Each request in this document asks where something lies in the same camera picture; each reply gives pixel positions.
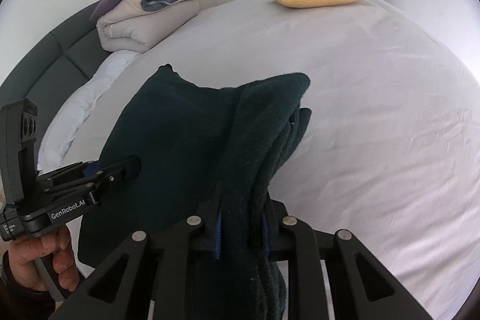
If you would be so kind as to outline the person's left hand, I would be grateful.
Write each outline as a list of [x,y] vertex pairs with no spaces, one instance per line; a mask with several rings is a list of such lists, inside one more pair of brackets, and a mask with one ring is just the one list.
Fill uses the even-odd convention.
[[70,292],[76,290],[80,282],[75,264],[71,233],[66,225],[54,232],[33,238],[26,235],[11,241],[8,246],[8,261],[13,278],[23,288],[44,292],[47,287],[42,282],[34,261],[53,254],[53,268],[61,288]]

